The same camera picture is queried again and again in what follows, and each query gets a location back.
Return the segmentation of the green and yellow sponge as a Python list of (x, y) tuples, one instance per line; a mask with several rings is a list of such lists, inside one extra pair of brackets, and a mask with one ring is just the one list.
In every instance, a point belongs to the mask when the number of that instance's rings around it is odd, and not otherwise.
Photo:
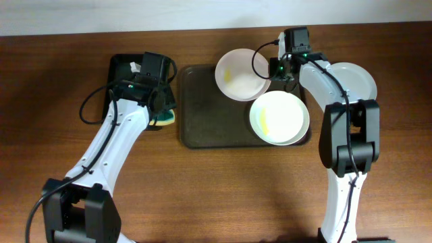
[(161, 111), (152, 116), (149, 125), (150, 126), (168, 126), (173, 124), (176, 120), (176, 115), (173, 109), (167, 111)]

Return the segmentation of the pale pink plate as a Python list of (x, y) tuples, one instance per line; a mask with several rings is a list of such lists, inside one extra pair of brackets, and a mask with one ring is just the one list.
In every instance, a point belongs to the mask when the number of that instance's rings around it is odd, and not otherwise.
[(235, 101), (251, 101), (265, 93), (270, 80), (260, 78), (269, 75), (269, 63), (251, 49), (234, 49), (226, 53), (215, 68), (215, 81), (220, 91)]

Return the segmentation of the light grey plate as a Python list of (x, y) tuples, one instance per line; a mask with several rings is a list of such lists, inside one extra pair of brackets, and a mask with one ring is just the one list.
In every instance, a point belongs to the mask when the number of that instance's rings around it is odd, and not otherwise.
[(330, 65), (331, 71), (347, 91), (350, 103), (377, 98), (377, 85), (372, 75), (354, 63), (340, 62)]

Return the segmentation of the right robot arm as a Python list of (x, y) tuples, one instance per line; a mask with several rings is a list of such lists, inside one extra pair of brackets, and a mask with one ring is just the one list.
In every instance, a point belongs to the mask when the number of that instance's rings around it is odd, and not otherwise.
[(380, 110), (336, 76), (322, 53), (284, 53), (271, 63), (272, 80), (295, 79), (323, 109), (319, 156), (327, 170), (325, 218), (318, 239), (357, 242), (356, 217), (362, 186), (379, 158)]

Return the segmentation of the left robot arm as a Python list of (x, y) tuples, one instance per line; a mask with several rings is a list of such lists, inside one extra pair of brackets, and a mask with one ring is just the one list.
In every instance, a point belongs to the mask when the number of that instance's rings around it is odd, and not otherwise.
[(129, 242), (113, 200), (120, 171), (137, 138), (175, 120), (173, 76), (132, 72), (96, 89), (109, 97), (100, 129), (64, 179), (46, 181), (43, 208), (48, 242)]

